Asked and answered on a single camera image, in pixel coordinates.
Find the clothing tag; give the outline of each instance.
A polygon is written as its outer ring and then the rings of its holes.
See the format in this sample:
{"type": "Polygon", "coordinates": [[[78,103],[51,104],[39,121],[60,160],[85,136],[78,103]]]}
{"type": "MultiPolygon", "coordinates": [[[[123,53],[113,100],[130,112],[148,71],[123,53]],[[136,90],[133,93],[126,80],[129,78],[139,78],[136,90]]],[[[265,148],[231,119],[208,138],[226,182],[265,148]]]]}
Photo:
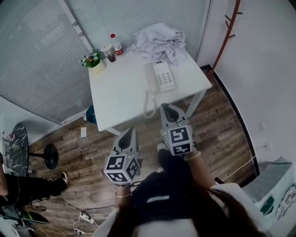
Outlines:
{"type": "Polygon", "coordinates": [[[86,127],[81,128],[81,137],[86,137],[86,127]]]}
{"type": "Polygon", "coordinates": [[[161,196],[161,197],[149,198],[148,201],[147,201],[147,203],[154,202],[154,201],[159,201],[159,200],[167,200],[169,198],[170,198],[169,195],[167,195],[167,196],[161,196]]]}

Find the tabletop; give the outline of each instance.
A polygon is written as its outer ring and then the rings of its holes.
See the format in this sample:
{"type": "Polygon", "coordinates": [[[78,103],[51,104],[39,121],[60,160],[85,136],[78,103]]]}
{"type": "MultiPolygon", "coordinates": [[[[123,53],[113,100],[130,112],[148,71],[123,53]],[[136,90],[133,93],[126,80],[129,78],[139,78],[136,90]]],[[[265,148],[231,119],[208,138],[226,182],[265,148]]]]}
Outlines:
{"type": "Polygon", "coordinates": [[[22,123],[15,125],[12,133],[15,135],[14,139],[10,142],[10,159],[11,168],[15,176],[26,177],[29,166],[29,142],[25,126],[22,123]]]}
{"type": "MultiPolygon", "coordinates": [[[[156,96],[157,106],[173,103],[211,88],[211,83],[196,62],[188,59],[179,66],[170,64],[176,89],[156,96]]],[[[99,131],[135,118],[143,113],[145,92],[148,91],[143,65],[148,63],[138,52],[118,56],[115,62],[104,60],[106,69],[100,74],[89,72],[92,101],[99,131]]],[[[153,109],[151,96],[147,111],[153,109]]]]}

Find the marble tabletop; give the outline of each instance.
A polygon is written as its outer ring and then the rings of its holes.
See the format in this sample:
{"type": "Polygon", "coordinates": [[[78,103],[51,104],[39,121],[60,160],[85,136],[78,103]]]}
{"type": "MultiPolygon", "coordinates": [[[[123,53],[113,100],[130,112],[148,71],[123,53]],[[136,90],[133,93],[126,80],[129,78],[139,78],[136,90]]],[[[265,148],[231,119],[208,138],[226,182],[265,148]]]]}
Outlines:
{"type": "Polygon", "coordinates": [[[26,177],[29,166],[29,142],[25,126],[22,123],[15,125],[12,133],[15,135],[10,142],[11,168],[15,176],[26,177]]]}

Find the flower pot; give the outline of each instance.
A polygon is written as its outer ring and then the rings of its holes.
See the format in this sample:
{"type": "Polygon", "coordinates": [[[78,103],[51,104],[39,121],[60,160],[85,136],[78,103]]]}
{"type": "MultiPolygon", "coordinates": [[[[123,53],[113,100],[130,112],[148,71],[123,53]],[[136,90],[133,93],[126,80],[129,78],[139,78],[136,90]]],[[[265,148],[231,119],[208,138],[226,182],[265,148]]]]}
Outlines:
{"type": "Polygon", "coordinates": [[[103,60],[101,60],[97,66],[93,68],[89,68],[89,70],[91,71],[92,74],[99,74],[105,68],[106,68],[106,63],[103,60]]]}

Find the black baseboard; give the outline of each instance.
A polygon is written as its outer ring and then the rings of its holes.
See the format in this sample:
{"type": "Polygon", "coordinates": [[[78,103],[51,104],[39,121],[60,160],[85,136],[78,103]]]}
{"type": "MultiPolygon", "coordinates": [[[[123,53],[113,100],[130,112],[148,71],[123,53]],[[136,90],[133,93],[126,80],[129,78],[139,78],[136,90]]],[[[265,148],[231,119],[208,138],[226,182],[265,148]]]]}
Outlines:
{"type": "MultiPolygon", "coordinates": [[[[200,69],[201,69],[201,70],[206,70],[206,69],[211,70],[212,67],[208,64],[208,65],[204,65],[204,66],[200,67],[200,69]]],[[[245,123],[244,123],[244,120],[242,119],[239,110],[237,109],[237,107],[236,107],[234,101],[232,100],[232,98],[231,98],[230,94],[228,93],[227,89],[225,88],[223,82],[220,80],[220,78],[218,77],[218,75],[216,74],[215,71],[213,72],[213,76],[214,76],[214,78],[216,79],[216,81],[218,82],[218,84],[220,85],[220,87],[222,88],[222,90],[223,90],[223,92],[225,93],[227,99],[229,100],[231,106],[233,107],[233,110],[234,110],[234,112],[235,112],[237,118],[238,118],[239,121],[240,121],[240,124],[241,124],[241,126],[242,126],[242,129],[243,129],[243,131],[244,131],[244,133],[245,133],[245,136],[246,136],[246,138],[247,138],[247,142],[248,142],[248,144],[249,144],[249,147],[250,147],[250,150],[251,150],[252,157],[254,157],[253,160],[254,160],[254,166],[255,166],[256,176],[258,176],[258,175],[260,174],[259,165],[258,165],[257,157],[256,157],[256,155],[255,155],[255,150],[254,150],[254,147],[253,147],[253,144],[252,144],[251,138],[250,138],[250,136],[249,136],[249,133],[248,133],[247,127],[246,127],[246,125],[245,125],[245,123]]]]}

